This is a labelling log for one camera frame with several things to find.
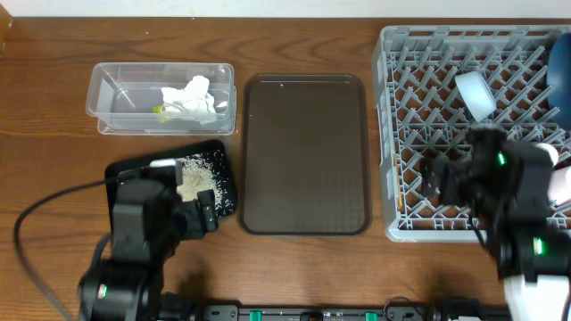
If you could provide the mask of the white cup pink inside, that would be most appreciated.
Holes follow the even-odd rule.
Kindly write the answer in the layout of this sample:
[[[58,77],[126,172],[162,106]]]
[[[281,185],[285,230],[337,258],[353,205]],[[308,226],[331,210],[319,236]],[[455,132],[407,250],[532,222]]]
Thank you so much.
[[[556,205],[570,201],[570,173],[571,168],[566,167],[555,170],[551,175],[548,197],[551,201],[555,202]]]

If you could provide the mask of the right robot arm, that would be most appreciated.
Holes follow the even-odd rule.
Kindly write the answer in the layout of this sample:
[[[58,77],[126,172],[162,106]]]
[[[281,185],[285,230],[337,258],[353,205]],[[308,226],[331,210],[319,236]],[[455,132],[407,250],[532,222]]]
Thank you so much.
[[[421,159],[421,193],[483,220],[476,236],[496,262],[511,319],[568,320],[570,236],[547,221],[549,152],[494,127],[471,128],[466,140],[468,160]]]

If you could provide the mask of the light blue bowl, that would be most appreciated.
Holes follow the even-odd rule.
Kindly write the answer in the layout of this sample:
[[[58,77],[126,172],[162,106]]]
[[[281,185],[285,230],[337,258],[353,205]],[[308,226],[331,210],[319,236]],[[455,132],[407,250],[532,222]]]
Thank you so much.
[[[496,102],[484,77],[477,71],[457,75],[456,87],[473,119],[482,122],[496,110]]]

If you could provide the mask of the yellow snack wrapper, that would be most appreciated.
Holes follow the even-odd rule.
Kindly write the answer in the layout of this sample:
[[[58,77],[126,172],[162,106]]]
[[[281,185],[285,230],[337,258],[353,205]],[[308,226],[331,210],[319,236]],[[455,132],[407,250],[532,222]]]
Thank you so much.
[[[153,107],[153,113],[157,114],[157,121],[159,123],[164,123],[169,120],[163,104]]]

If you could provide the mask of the wooden chopstick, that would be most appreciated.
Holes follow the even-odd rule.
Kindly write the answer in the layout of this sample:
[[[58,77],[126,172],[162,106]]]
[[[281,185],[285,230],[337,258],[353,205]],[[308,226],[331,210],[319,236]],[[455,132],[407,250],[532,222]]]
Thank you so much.
[[[401,175],[399,170],[399,162],[397,159],[397,155],[393,156],[393,165],[395,166],[395,173],[396,175],[396,182],[397,182],[397,210],[402,211],[403,208],[403,199],[402,199],[402,192],[401,192]]]

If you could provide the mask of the dark blue plate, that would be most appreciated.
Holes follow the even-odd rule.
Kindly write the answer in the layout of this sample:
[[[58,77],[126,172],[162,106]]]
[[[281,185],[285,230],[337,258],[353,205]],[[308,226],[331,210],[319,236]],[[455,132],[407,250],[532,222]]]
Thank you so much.
[[[548,97],[550,108],[559,109],[553,116],[563,129],[570,130],[570,34],[562,34],[550,50],[546,84],[553,88]]]

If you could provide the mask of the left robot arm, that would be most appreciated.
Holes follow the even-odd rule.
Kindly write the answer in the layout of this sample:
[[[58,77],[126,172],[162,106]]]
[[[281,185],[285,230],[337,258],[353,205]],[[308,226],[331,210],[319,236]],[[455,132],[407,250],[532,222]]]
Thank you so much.
[[[82,320],[198,320],[195,303],[165,292],[164,264],[185,240],[217,230],[215,194],[185,202],[174,183],[133,179],[117,189],[112,252],[79,282]]]

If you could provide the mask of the white cup green inside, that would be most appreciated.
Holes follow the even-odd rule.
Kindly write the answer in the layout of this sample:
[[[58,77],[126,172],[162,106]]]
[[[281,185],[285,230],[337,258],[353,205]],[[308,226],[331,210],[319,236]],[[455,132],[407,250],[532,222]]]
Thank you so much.
[[[555,147],[553,147],[551,144],[546,144],[546,143],[536,143],[535,146],[537,148],[544,150],[546,153],[549,154],[550,161],[553,167],[555,167],[558,164],[559,152]]]

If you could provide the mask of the rice leftovers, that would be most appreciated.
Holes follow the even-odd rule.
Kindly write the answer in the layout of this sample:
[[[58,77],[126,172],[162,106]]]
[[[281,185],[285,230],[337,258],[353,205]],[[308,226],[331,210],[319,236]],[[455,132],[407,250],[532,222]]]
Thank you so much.
[[[236,210],[236,191],[228,159],[220,149],[199,152],[178,158],[182,164],[183,184],[178,193],[184,202],[197,198],[201,191],[212,190],[215,195],[215,210],[219,217],[232,215]]]

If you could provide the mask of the white napkin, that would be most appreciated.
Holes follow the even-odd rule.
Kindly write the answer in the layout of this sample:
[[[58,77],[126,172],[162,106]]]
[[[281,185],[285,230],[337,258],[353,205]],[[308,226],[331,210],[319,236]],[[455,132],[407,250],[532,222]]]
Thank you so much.
[[[194,76],[182,89],[163,87],[163,105],[169,119],[170,116],[180,116],[201,124],[214,122],[217,112],[214,97],[208,92],[209,87],[210,81],[201,75]]]

